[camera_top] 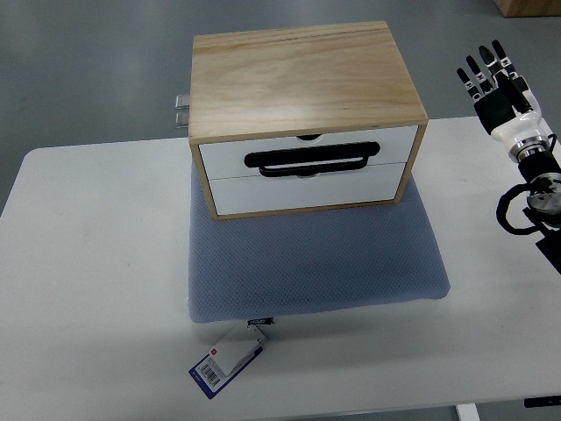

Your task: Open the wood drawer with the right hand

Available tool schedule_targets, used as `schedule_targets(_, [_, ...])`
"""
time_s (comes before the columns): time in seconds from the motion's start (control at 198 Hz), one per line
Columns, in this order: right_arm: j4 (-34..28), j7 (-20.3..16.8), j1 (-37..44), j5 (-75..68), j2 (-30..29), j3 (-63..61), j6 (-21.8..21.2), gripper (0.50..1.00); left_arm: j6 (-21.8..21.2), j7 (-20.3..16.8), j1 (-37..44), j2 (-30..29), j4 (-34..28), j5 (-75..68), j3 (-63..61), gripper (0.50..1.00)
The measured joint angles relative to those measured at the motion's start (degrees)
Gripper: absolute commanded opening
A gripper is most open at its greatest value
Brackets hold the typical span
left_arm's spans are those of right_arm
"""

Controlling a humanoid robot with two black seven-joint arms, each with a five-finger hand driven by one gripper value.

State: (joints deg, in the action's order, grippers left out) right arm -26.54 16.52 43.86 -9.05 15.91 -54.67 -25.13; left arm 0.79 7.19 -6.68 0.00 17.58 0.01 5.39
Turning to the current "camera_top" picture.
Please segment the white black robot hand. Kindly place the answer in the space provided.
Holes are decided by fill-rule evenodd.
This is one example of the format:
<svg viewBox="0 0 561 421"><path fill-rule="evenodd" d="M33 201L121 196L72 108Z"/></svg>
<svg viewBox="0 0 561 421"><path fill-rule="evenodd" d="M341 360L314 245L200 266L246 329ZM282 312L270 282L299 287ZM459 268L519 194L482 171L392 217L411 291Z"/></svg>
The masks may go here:
<svg viewBox="0 0 561 421"><path fill-rule="evenodd" d="M532 139L546 140L539 102L502 44L495 39L491 48L480 46L479 55L485 69L469 55L469 69L458 68L457 75L486 133L507 150Z"/></svg>

